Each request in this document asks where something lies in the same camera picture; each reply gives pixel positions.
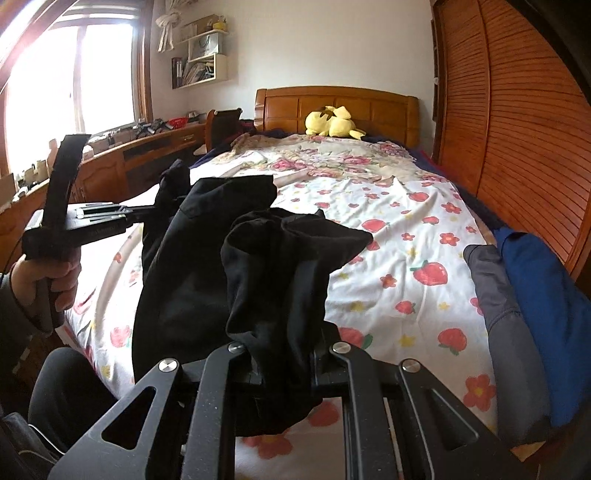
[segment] white sheet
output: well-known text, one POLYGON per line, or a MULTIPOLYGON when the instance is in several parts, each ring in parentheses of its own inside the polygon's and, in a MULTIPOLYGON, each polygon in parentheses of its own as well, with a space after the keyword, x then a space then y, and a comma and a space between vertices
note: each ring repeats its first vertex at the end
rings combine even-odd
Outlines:
MULTIPOLYGON (((315 169, 322 176, 280 188, 274 206, 295 213, 322 208, 327 218, 371 231, 375 239, 331 275, 326 320, 372 357, 390 363, 416 358, 466 404, 481 398, 471 410, 495 431, 488 337, 462 257, 466 245, 485 241, 453 185, 417 169, 404 149, 387 142, 293 137, 241 139, 232 152, 192 170, 191 179, 232 168, 238 175, 286 175, 294 171, 294 158, 301 161, 296 170, 315 169)), ((157 187, 126 203, 149 204, 156 192, 157 187)), ((134 383, 131 338, 142 287, 140 253, 140 226, 84 247, 70 316, 71 336, 118 397, 134 383)), ((342 479, 342 439, 340 402, 325 400, 282 435, 238 440, 237 472, 251 479, 342 479)))

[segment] metal bolt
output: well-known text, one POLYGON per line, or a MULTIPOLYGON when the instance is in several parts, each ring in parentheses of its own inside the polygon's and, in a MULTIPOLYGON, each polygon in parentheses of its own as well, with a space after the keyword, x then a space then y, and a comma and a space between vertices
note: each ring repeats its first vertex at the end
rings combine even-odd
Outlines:
POLYGON ((415 374, 421 369, 421 364, 414 358, 407 358, 402 362, 402 369, 410 374, 415 374))
POLYGON ((350 351, 351 346, 347 342, 336 342, 333 345, 334 353, 349 353, 350 351))
POLYGON ((165 358, 158 364, 161 372, 174 372, 178 367, 178 362, 174 358, 165 358))
POLYGON ((232 342, 228 345, 228 351, 230 353, 240 353, 244 350, 244 345, 238 342, 232 342))

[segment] pikachu plush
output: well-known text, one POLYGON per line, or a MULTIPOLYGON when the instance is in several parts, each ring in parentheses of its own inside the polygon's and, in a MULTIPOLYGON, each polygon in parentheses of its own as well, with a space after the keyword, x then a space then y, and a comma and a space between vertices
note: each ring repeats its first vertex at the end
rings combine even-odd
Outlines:
POLYGON ((324 110, 312 112, 306 118, 306 135, 321 135, 326 137, 353 137, 361 140, 366 133, 355 127, 351 114, 340 106, 325 106, 324 110))

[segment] wooden wardrobe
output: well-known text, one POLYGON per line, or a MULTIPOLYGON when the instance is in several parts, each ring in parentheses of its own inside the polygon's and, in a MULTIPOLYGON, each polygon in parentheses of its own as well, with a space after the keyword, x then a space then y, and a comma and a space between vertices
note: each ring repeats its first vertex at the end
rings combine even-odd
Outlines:
POLYGON ((505 0, 431 0, 435 160, 577 277, 591 243, 591 107, 547 40, 505 0))

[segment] person's arm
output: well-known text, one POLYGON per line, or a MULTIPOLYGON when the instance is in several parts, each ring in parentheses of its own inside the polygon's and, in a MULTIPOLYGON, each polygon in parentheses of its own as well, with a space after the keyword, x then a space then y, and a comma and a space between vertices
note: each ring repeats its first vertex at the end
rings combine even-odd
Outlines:
POLYGON ((35 311, 36 282, 51 279, 51 290, 60 294, 56 310, 72 307, 80 274, 80 250, 69 262, 26 260, 21 257, 0 282, 0 378, 9 374, 18 362, 32 335, 38 330, 30 322, 35 311))

